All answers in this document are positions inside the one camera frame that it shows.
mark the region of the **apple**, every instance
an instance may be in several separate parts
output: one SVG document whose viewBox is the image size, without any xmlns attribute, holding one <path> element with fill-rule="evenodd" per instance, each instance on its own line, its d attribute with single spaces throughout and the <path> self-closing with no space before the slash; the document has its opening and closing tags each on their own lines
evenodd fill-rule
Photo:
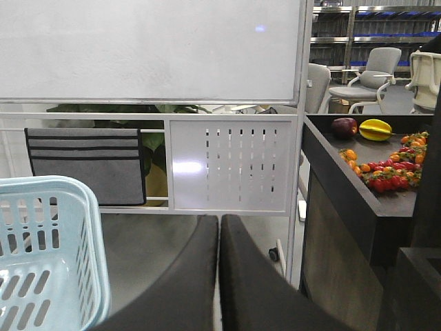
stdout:
<svg viewBox="0 0 441 331">
<path fill-rule="evenodd" d="M 339 139 L 349 139 L 357 133 L 357 130 L 357 121 L 351 117 L 334 119 L 331 124 L 332 133 Z"/>
</svg>

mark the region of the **whiteboard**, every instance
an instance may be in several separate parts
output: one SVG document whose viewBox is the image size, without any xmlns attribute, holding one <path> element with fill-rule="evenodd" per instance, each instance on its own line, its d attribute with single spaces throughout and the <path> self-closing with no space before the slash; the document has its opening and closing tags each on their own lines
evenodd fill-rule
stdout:
<svg viewBox="0 0 441 331">
<path fill-rule="evenodd" d="M 0 0 L 0 98 L 296 103 L 305 16 L 305 0 Z"/>
</svg>

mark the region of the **caster wheel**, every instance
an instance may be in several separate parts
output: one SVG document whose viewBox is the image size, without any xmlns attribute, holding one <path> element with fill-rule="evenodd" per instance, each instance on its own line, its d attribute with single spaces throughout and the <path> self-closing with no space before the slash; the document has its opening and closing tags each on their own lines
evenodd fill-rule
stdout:
<svg viewBox="0 0 441 331">
<path fill-rule="evenodd" d="M 269 254 L 269 258 L 274 261 L 277 262 L 279 260 L 279 256 L 278 256 L 278 249 L 277 247 L 275 248 L 270 248 L 268 250 L 268 254 Z"/>
</svg>

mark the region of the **yellow pot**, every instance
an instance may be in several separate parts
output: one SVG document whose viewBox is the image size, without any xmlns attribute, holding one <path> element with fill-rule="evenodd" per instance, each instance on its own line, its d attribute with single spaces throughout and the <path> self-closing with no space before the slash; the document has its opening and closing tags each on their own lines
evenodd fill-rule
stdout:
<svg viewBox="0 0 441 331">
<path fill-rule="evenodd" d="M 168 197 L 167 175 L 160 167 L 152 163 L 149 174 L 145 178 L 145 191 L 148 197 Z M 165 200 L 151 200 L 145 204 L 147 207 L 157 207 Z"/>
</svg>

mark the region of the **light blue laundry basket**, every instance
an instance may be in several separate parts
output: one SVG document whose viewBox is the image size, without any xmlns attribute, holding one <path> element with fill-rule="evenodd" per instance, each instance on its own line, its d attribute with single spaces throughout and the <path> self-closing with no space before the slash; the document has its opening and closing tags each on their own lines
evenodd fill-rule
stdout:
<svg viewBox="0 0 441 331">
<path fill-rule="evenodd" d="M 110 298 L 93 192 L 62 176 L 0 179 L 0 331 L 86 330 Z"/>
</svg>

